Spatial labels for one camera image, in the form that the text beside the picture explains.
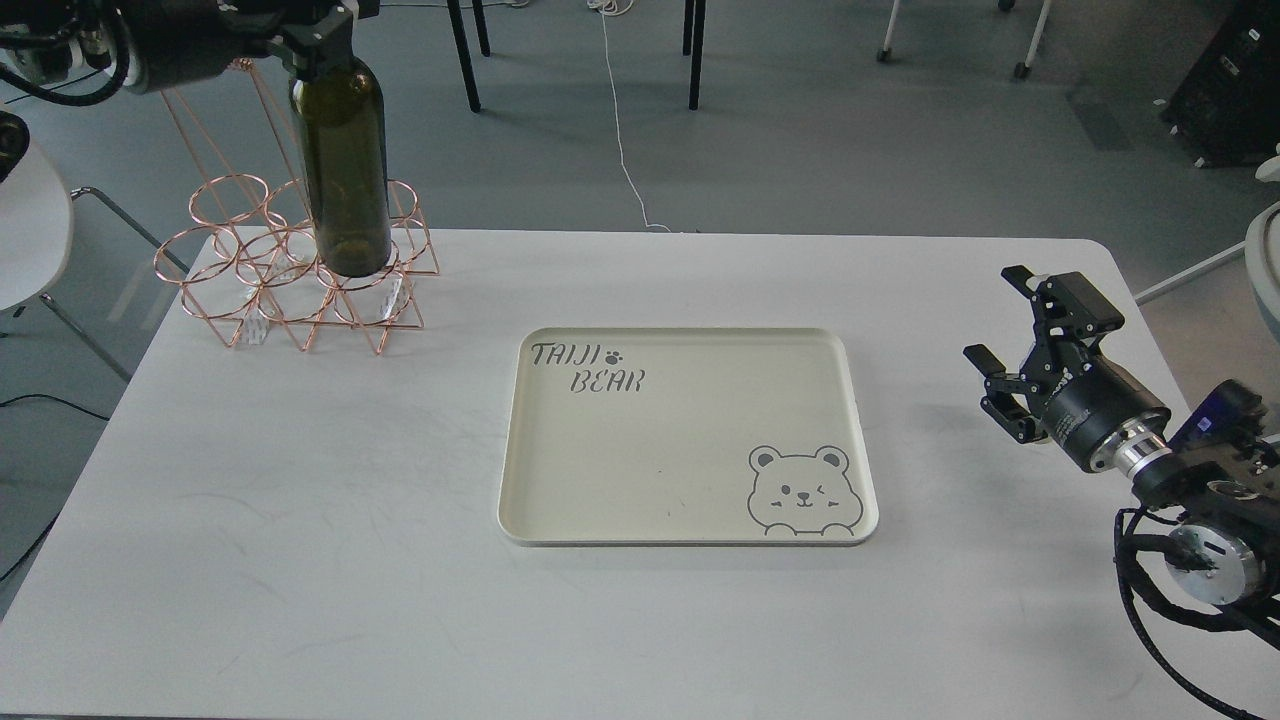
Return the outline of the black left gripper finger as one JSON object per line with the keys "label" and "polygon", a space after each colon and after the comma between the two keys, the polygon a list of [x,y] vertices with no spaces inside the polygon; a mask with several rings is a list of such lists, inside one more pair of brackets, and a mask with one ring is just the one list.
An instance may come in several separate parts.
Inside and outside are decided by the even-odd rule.
{"label": "black left gripper finger", "polygon": [[379,1],[288,1],[269,36],[292,76],[312,82],[351,68],[355,26],[380,9]]}

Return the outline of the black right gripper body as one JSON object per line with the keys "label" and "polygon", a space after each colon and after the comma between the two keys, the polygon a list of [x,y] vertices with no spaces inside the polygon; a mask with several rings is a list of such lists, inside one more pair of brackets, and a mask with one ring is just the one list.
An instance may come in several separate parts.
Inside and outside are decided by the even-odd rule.
{"label": "black right gripper body", "polygon": [[1047,370],[1046,364],[1046,351],[1030,351],[1030,382],[1048,388],[1030,397],[1030,442],[1053,441],[1083,471],[1114,465],[1105,446],[1128,423],[1162,432],[1170,420],[1167,405],[1101,354],[1061,370]]}

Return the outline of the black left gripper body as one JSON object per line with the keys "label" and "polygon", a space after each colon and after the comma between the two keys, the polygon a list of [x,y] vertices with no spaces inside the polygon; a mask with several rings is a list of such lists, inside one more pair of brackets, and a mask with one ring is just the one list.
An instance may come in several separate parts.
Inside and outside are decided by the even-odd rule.
{"label": "black left gripper body", "polygon": [[136,94],[210,79],[241,58],[266,58],[300,1],[119,1]]}

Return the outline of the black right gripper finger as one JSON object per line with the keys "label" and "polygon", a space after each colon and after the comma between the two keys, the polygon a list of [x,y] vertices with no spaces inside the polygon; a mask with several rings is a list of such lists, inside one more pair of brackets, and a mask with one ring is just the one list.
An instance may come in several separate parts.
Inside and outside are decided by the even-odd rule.
{"label": "black right gripper finger", "polygon": [[1124,315],[1080,272],[1034,275],[1023,265],[1001,277],[1032,306],[1033,345],[1021,373],[1083,373],[1102,357],[1101,340]]}
{"label": "black right gripper finger", "polygon": [[1051,391],[1047,343],[1033,343],[1018,372],[1007,372],[986,345],[966,346],[963,355],[984,378],[982,409],[1019,445],[1047,441],[1042,424]]}

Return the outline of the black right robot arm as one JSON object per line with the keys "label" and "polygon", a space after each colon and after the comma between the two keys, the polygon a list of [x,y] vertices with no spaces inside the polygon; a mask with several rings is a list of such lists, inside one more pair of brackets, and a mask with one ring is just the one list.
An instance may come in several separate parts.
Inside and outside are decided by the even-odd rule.
{"label": "black right robot arm", "polygon": [[1080,273],[1002,278],[1030,304],[1033,343],[1015,372],[984,346],[964,348],[982,374],[983,410],[1018,443],[1055,442],[1083,471],[1120,471],[1138,505],[1114,519],[1120,600],[1153,661],[1201,703],[1247,711],[1202,691],[1160,652],[1137,612],[1208,633],[1248,632],[1277,644],[1277,441],[1266,406],[1238,380],[1220,383],[1171,436],[1171,413],[1102,338],[1123,314]]}

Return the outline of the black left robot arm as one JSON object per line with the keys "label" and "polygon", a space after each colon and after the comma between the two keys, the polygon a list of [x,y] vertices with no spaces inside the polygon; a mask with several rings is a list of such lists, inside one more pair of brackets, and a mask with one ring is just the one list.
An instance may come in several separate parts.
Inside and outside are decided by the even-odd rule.
{"label": "black left robot arm", "polygon": [[379,1],[5,1],[3,82],[46,102],[92,106],[275,56],[297,79],[349,64],[355,26]]}

